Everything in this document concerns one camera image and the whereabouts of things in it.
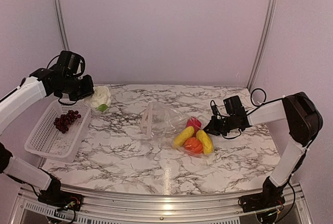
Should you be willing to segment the yellow fake lemon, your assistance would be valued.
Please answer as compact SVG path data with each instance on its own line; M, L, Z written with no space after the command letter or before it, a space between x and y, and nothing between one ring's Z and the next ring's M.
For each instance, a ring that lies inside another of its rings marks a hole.
M175 139L173 145L175 147L183 146L184 143L190 139L195 133L195 128L193 126L189 126L185 128Z

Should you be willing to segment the white fake cauliflower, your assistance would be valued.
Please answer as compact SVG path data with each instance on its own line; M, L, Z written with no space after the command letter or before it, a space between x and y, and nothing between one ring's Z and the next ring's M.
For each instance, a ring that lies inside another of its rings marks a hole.
M104 112L111 104L111 92L107 86L94 87L94 94L89 99L90 107L96 111Z

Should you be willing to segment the purple fake grape bunch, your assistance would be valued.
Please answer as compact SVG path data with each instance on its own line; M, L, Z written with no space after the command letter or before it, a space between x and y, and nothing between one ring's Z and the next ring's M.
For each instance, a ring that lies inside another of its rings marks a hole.
M69 127L81 117L81 114L77 110L69 110L66 114L61 114L60 117L56 117L53 124L58 131L65 134L69 131Z

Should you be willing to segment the clear zip top bag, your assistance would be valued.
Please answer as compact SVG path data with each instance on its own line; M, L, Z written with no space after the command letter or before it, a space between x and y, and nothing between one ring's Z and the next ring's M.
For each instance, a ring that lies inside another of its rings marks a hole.
M166 104L150 102L143 113L140 130L148 139L160 143L162 147L173 148L199 158L209 157L213 152L210 154L204 154L203 152L195 154L184 149L184 145L178 147L173 145L174 139L186 128L187 120L190 117L193 116ZM200 130L203 130L202 121L200 122Z

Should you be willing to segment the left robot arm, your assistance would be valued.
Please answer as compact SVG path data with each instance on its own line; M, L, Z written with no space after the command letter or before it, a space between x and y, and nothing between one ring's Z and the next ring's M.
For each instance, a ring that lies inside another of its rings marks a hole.
M68 95L70 105L94 93L92 77L84 74L84 58L71 51L61 51L57 61L47 68L40 68L21 81L21 84L1 99L1 131L4 131L19 115L34 103L50 96L59 99ZM31 164L14 157L1 146L1 173L45 192L55 206L66 201L60 181Z

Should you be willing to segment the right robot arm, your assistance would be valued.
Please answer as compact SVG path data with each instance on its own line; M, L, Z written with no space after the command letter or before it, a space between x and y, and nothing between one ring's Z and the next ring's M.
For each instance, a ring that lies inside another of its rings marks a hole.
M204 128L207 134L228 139L232 130L244 132L247 128L276 122L285 122L288 140L278 165L265 179L258 203L269 207L302 165L309 147L323 127L323 118L305 92L283 96L256 105L247 111L238 95L223 100L226 115L222 115L211 101L212 117Z

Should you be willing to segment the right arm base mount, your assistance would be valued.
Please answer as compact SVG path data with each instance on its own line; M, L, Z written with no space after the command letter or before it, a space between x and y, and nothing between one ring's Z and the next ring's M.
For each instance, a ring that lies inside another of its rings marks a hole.
M284 205L285 202L285 198L282 194L266 197L263 193L256 193L244 195L238 199L238 205L242 208L244 213Z

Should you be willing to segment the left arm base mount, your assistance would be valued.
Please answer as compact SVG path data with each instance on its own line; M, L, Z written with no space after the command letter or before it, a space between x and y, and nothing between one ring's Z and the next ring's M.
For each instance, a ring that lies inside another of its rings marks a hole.
M57 207L57 211L74 210L79 211L81 208L83 195L60 190L55 195L49 195L40 192L38 201L47 205Z

